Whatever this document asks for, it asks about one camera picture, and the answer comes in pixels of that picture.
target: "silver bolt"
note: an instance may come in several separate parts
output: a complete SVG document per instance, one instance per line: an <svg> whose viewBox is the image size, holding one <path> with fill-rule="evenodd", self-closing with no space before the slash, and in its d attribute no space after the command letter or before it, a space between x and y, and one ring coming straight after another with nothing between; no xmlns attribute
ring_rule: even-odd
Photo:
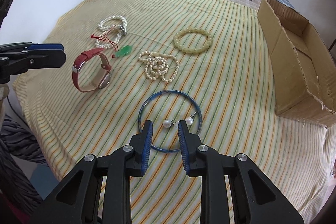
<svg viewBox="0 0 336 224"><path fill-rule="evenodd" d="M200 150L200 151L202 151L202 152L205 152L205 151L208 151L208 147L206 146L206 145L204 145L204 144L202 144L202 145L200 145L199 147L198 147L198 150Z"/></svg>
<svg viewBox="0 0 336 224"><path fill-rule="evenodd" d="M124 150L125 152L130 152L130 151L133 150L133 146L131 146L131 145L125 145L125 146L123 147L123 150Z"/></svg>
<svg viewBox="0 0 336 224"><path fill-rule="evenodd" d="M92 161L94 158L95 158L94 155L92 155L92 154L88 154L88 155L86 155L86 156L84 157L84 160L85 160L85 161Z"/></svg>
<svg viewBox="0 0 336 224"><path fill-rule="evenodd" d="M237 158L241 161L247 160L247 156L245 154L238 154Z"/></svg>

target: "white pearl bracelet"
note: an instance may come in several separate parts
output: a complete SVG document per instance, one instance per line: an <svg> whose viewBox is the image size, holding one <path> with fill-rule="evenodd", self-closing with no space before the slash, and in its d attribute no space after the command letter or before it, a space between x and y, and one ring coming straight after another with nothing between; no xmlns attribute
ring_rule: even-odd
<svg viewBox="0 0 336 224"><path fill-rule="evenodd" d="M149 56L147 58L142 58L145 54L148 54ZM169 69L169 63L165 58L172 58L176 62L176 69L169 79L165 79L164 77ZM145 75L152 81L161 78L163 82L171 83L179 71L179 62L174 55L145 51L139 55L139 61L146 63Z"/></svg>
<svg viewBox="0 0 336 224"><path fill-rule="evenodd" d="M122 21L122 24L119 25L110 25L110 26L105 26L104 24L110 20L113 19L119 19ZM100 38L104 37L105 35L107 35L109 32L111 32L112 30L117 30L117 36L116 38L113 40L113 42L115 44L118 44L121 37L126 35L126 30L127 30L127 20L126 18L124 18L123 16L109 16L108 18L105 18L104 20L102 20L99 24L98 24L98 29L101 30L103 33L101 34ZM101 40L96 39L96 43L95 46L97 48L112 48L113 46L111 45L111 43L101 43Z"/></svg>
<svg viewBox="0 0 336 224"><path fill-rule="evenodd" d="M183 47L183 45L179 43L180 38L183 35L185 35L186 33L193 33L193 32L206 35L207 40L206 40L205 44L200 48L194 48L194 49ZM176 35L174 35L173 42L174 42L175 47L177 47L179 50L181 50L185 53L199 54L201 52L205 52L207 49L210 48L210 46L212 45L212 35L209 32L207 32L206 30L203 30L203 29L188 28L188 29L184 29L184 30L178 32Z"/></svg>

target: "watch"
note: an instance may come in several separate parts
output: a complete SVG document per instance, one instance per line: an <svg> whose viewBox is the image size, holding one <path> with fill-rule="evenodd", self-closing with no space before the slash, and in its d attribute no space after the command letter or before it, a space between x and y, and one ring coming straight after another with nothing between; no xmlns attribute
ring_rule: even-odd
<svg viewBox="0 0 336 224"><path fill-rule="evenodd" d="M97 89L103 89L110 83L111 66L107 57L102 53L104 50L104 48L94 48L92 50L82 52L74 61L72 66L72 82L80 92L90 92ZM89 85L79 86L78 75L81 69L86 64L86 62L97 55L99 55L101 59L101 68L99 68L99 71Z"/></svg>

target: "striped tablecloth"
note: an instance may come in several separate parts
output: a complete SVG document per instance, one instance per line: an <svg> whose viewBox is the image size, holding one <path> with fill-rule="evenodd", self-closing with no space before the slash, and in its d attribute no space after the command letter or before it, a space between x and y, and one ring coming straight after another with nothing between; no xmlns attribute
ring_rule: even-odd
<svg viewBox="0 0 336 224"><path fill-rule="evenodd" d="M93 48L90 35L99 34L98 22L110 15L127 18L128 34L119 46L131 45L132 53L112 60L113 51L106 51L114 69L110 85L80 93L72 84L71 66L81 52ZM189 55L174 48L173 35L187 27L213 34L206 53ZM199 47L204 39L191 34L183 41ZM246 153L306 222L317 214L335 161L335 128L275 116L272 67L256 10L229 0L85 0L59 19L45 42L65 46L66 64L29 71L13 87L58 179L84 155L107 155L127 144L137 133L137 114L145 99L175 89L200 105L203 143L226 155ZM176 55L180 70L172 83L146 79L137 60L145 50ZM82 81L97 65L87 63ZM169 73L174 69L171 61ZM143 119L154 123L155 145L177 147L176 128L162 128L162 122L193 113L188 101L169 95L151 102ZM200 190L201 179L185 175L180 153L152 150L146 176L131 179L133 223L197 223Z"/></svg>

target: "cardboard box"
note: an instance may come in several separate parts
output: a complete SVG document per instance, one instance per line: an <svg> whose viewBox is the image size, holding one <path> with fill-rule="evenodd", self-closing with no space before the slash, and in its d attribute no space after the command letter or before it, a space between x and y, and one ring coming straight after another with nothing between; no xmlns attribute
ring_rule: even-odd
<svg viewBox="0 0 336 224"><path fill-rule="evenodd" d="M273 68L276 115L335 124L336 68L314 26L276 0L261 1L258 19Z"/></svg>

